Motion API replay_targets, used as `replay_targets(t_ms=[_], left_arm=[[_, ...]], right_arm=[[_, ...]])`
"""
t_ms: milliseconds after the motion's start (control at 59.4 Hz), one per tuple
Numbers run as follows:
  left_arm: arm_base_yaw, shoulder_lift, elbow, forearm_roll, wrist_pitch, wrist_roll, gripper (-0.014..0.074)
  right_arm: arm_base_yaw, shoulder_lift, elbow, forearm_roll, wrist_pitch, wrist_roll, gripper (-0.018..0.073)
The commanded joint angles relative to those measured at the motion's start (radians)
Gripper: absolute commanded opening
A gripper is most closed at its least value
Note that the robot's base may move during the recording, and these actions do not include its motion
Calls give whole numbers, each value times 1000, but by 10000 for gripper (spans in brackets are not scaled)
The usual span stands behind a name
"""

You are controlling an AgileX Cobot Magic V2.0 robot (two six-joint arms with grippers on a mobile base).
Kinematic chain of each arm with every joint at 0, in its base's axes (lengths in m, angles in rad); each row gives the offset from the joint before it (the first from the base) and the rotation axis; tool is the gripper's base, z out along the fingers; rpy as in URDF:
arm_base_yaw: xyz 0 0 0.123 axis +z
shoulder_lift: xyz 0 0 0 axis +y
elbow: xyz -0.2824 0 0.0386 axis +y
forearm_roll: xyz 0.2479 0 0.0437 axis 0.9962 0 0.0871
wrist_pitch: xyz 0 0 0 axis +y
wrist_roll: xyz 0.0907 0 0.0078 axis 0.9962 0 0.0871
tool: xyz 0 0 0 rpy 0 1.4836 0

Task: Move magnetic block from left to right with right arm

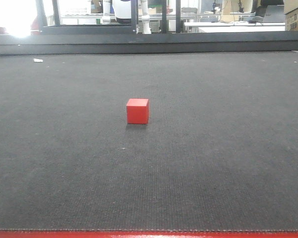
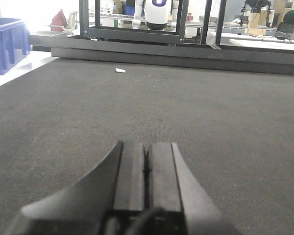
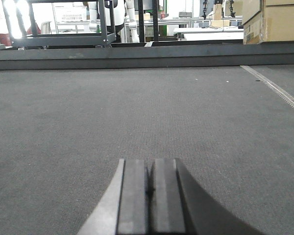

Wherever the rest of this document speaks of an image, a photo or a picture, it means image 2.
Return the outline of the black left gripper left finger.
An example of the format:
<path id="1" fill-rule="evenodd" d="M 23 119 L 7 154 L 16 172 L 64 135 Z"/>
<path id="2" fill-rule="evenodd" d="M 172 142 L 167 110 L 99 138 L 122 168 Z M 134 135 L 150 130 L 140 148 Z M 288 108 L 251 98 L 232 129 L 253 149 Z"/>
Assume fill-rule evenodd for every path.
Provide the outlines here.
<path id="1" fill-rule="evenodd" d="M 98 235 L 114 213 L 144 209 L 144 145 L 118 141 L 81 179 L 22 207 L 7 235 Z"/>

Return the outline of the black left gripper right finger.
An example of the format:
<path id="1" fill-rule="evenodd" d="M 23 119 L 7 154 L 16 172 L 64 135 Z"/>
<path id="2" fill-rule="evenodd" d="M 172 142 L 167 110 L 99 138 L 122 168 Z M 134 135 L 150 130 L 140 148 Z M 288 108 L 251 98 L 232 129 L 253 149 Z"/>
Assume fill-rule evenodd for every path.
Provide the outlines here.
<path id="1" fill-rule="evenodd" d="M 166 211 L 171 235 L 235 234 L 235 227 L 188 169 L 176 143 L 153 143 L 148 157 L 149 204 Z"/>

